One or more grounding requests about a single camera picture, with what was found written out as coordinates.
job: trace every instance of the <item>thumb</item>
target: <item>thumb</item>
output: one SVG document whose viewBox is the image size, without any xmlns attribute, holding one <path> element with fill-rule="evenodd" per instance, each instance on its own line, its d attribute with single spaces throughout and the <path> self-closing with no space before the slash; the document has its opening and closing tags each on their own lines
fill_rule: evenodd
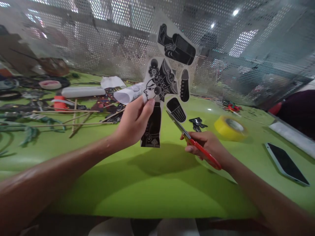
<svg viewBox="0 0 315 236">
<path fill-rule="evenodd" d="M 138 118 L 138 121 L 140 123 L 148 123 L 148 120 L 153 112 L 154 109 L 155 100 L 150 99 L 143 107 L 142 112 Z"/>
<path fill-rule="evenodd" d="M 198 148 L 196 148 L 195 146 L 192 146 L 192 145 L 185 147 L 185 151 L 190 152 L 191 154 L 194 154 L 196 156 L 203 156 L 203 153 L 201 151 L 199 151 Z"/>
</svg>

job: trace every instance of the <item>tape roll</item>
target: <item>tape roll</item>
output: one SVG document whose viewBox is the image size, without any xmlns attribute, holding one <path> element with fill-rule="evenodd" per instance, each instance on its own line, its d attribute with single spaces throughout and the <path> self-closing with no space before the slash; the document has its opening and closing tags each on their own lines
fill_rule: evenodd
<svg viewBox="0 0 315 236">
<path fill-rule="evenodd" d="M 246 127 L 231 117 L 220 116 L 214 127 L 219 134 L 231 141 L 239 142 L 248 136 Z"/>
<path fill-rule="evenodd" d="M 42 89 L 54 90 L 62 87 L 61 83 L 57 80 L 44 80 L 38 83 Z"/>
</svg>

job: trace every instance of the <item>smartphone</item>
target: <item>smartphone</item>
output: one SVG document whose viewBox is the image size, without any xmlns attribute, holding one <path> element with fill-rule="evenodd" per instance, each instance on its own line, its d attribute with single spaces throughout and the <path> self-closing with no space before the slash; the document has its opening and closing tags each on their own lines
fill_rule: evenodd
<svg viewBox="0 0 315 236">
<path fill-rule="evenodd" d="M 279 171 L 286 177 L 294 180 L 295 182 L 303 185 L 310 186 L 304 175 L 300 172 L 299 168 L 295 165 L 289 155 L 283 149 L 272 145 L 271 143 L 265 143 L 265 146 L 274 160 Z"/>
</svg>

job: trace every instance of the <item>left hand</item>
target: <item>left hand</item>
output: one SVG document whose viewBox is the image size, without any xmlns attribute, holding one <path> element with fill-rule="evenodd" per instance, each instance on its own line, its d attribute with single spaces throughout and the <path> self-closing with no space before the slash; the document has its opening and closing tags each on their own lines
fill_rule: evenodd
<svg viewBox="0 0 315 236">
<path fill-rule="evenodd" d="M 153 112 L 154 104 L 155 100 L 150 99 L 144 105 L 143 97 L 140 96 L 126 106 L 121 121 L 113 134 L 122 148 L 127 148 L 141 139 Z"/>
</svg>

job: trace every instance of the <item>forearm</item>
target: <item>forearm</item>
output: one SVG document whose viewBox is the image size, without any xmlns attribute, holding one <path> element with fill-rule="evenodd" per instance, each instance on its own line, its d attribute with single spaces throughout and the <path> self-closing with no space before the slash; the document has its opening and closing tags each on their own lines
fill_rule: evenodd
<svg viewBox="0 0 315 236">
<path fill-rule="evenodd" d="M 60 155 L 0 183 L 0 229 L 7 235 L 27 226 L 83 173 L 119 151 L 113 137 Z"/>
<path fill-rule="evenodd" d="M 237 159 L 227 169 L 277 235 L 315 235 L 314 219 Z"/>
</svg>

